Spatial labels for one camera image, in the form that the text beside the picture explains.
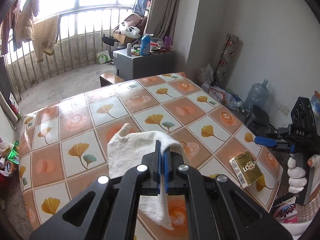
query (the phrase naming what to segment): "curtain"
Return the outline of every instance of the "curtain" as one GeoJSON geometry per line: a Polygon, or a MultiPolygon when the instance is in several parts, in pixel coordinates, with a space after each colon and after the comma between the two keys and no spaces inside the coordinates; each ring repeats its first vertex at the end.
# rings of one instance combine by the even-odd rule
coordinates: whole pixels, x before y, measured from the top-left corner
{"type": "Polygon", "coordinates": [[[173,39],[179,0],[151,0],[148,20],[144,33],[156,38],[165,36],[173,39]]]}

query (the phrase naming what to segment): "wooden stool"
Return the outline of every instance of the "wooden stool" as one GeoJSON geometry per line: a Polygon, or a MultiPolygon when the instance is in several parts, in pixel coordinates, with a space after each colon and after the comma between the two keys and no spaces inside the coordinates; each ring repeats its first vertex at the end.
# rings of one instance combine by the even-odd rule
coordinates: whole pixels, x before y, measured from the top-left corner
{"type": "Polygon", "coordinates": [[[112,73],[104,73],[100,75],[100,85],[101,87],[117,84],[123,82],[124,79],[118,77],[112,73]]]}

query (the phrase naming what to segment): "hand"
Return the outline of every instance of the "hand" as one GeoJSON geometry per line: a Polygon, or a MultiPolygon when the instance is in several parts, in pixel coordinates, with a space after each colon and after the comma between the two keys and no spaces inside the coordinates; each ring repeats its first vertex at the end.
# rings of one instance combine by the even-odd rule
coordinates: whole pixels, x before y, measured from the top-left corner
{"type": "MultiPolygon", "coordinates": [[[[314,175],[313,175],[313,181],[312,181],[312,187],[311,187],[311,193],[314,192],[316,187],[319,185],[320,182],[320,156],[319,155],[313,155],[308,160],[308,165],[310,167],[314,167],[314,175]]],[[[296,167],[296,160],[293,158],[290,158],[288,160],[288,175],[289,175],[289,192],[291,193],[298,193],[301,192],[304,188],[304,186],[307,184],[307,179],[304,178],[306,172],[301,167],[296,167]]]]}

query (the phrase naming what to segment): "concrete floor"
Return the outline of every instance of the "concrete floor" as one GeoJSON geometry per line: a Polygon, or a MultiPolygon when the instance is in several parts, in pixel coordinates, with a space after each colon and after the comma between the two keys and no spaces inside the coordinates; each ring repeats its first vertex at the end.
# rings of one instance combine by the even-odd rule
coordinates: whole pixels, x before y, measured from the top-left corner
{"type": "Polygon", "coordinates": [[[115,73],[112,64],[85,64],[59,75],[52,74],[52,78],[39,82],[31,88],[23,91],[21,101],[18,102],[22,114],[29,114],[41,107],[47,106],[59,100],[95,90],[100,87],[99,76],[103,73],[115,73]]]}
{"type": "MultiPolygon", "coordinates": [[[[65,73],[60,72],[59,75],[54,74],[52,78],[47,78],[21,93],[21,101],[18,104],[22,114],[28,114],[56,101],[97,89],[100,87],[99,76],[106,72],[115,73],[114,66],[91,63],[81,68],[69,69],[65,73]]],[[[21,121],[18,121],[15,140],[19,140],[20,130],[21,121]]],[[[21,237],[27,240],[33,229],[25,212],[19,173],[15,172],[9,180],[9,189],[5,194],[0,194],[0,198],[5,199],[5,214],[8,220],[21,237]]]]}

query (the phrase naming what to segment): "silver screw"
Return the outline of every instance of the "silver screw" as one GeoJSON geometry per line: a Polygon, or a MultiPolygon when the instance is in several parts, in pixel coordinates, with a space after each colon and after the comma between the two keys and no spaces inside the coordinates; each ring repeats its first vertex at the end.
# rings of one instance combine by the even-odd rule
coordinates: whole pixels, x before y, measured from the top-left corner
{"type": "Polygon", "coordinates": [[[217,180],[219,182],[226,182],[228,180],[228,178],[225,175],[218,175],[217,180]]]}
{"type": "Polygon", "coordinates": [[[100,176],[100,177],[98,178],[98,182],[99,182],[100,184],[106,184],[106,183],[108,183],[108,181],[109,181],[109,178],[108,178],[107,176],[100,176]]]}
{"type": "Polygon", "coordinates": [[[137,170],[140,172],[146,171],[148,169],[148,167],[144,164],[141,164],[137,167],[137,170]]]}
{"type": "Polygon", "coordinates": [[[185,164],[181,164],[179,165],[178,169],[179,171],[187,171],[189,169],[189,166],[185,164]]]}

